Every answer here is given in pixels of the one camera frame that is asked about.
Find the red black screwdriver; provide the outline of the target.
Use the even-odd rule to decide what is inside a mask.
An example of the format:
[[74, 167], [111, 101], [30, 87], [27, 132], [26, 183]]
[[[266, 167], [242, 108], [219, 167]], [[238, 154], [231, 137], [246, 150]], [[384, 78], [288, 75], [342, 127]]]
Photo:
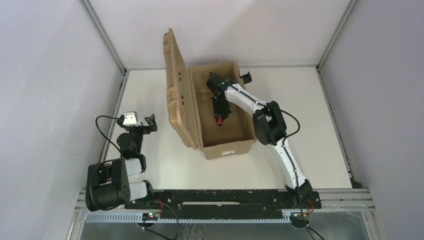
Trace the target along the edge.
[[216, 122], [217, 122], [217, 125], [218, 126], [222, 126], [222, 124], [223, 124], [223, 118], [222, 118], [222, 116], [219, 116]]

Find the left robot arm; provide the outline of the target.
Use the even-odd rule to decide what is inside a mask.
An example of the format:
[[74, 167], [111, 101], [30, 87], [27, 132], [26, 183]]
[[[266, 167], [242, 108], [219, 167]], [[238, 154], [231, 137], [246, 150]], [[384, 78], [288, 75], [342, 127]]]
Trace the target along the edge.
[[158, 130], [155, 115], [145, 117], [146, 125], [138, 121], [135, 111], [126, 112], [114, 120], [124, 129], [112, 143], [119, 152], [119, 158], [88, 167], [85, 204], [91, 212], [109, 211], [133, 201], [153, 201], [155, 196], [148, 180], [130, 181], [131, 176], [146, 171], [142, 143], [145, 135]]

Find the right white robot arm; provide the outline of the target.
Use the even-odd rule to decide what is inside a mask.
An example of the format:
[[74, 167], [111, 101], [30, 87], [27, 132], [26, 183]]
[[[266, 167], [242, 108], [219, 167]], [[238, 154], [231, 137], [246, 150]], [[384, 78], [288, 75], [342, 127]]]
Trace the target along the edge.
[[216, 123], [221, 126], [230, 115], [230, 104], [241, 108], [252, 117], [254, 133], [261, 144], [270, 146], [283, 173], [285, 188], [295, 206], [308, 201], [313, 192], [310, 181], [301, 171], [290, 149], [287, 124], [283, 115], [296, 119], [280, 108], [276, 101], [263, 101], [246, 91], [235, 79], [227, 79], [210, 72], [206, 82], [213, 93], [212, 104]]

